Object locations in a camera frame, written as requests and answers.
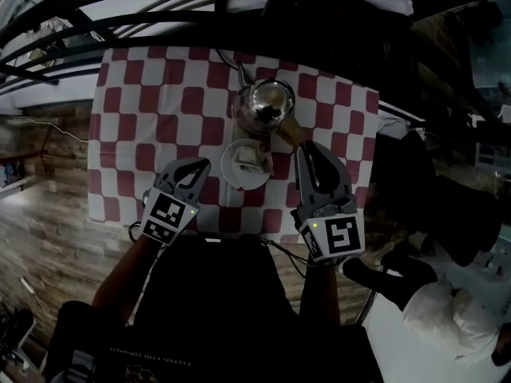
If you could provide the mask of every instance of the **white cloth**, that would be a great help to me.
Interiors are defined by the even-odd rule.
[[[495,317],[467,290],[451,294],[446,280],[419,289],[402,312],[403,321],[426,340],[447,349],[457,363],[491,356],[498,339]]]
[[[410,122],[398,116],[379,115],[378,133],[395,139],[402,139],[410,131]]]

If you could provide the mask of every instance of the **black chair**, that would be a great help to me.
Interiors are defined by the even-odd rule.
[[[410,231],[432,235],[458,265],[469,265],[497,241],[502,214],[496,198],[436,176],[421,137],[378,136],[373,179],[387,214]]]

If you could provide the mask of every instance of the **black shirt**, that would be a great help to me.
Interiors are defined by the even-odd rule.
[[[155,264],[133,326],[115,325],[99,309],[65,303],[46,381],[317,377],[337,374],[355,349],[339,343],[341,328],[299,321],[269,250],[248,237],[222,243],[180,237]],[[364,357],[375,364],[371,352]],[[365,369],[345,381],[377,381]]]

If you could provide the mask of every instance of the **teapot spout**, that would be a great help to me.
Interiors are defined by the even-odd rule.
[[[238,66],[238,79],[240,80],[241,87],[250,85],[253,81],[248,76],[247,70],[243,67],[241,62],[236,61],[236,65]]]

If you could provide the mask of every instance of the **white saucer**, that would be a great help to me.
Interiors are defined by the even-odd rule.
[[[257,173],[243,170],[238,164],[234,163],[236,150],[240,146],[250,146],[251,148],[258,148],[259,142],[254,139],[238,139],[232,142],[224,151],[222,159],[220,160],[220,169],[222,175],[231,186],[238,192],[243,190],[253,190],[260,188],[270,178],[270,173]],[[273,159],[271,153],[267,154],[268,163],[270,167],[273,166]]]

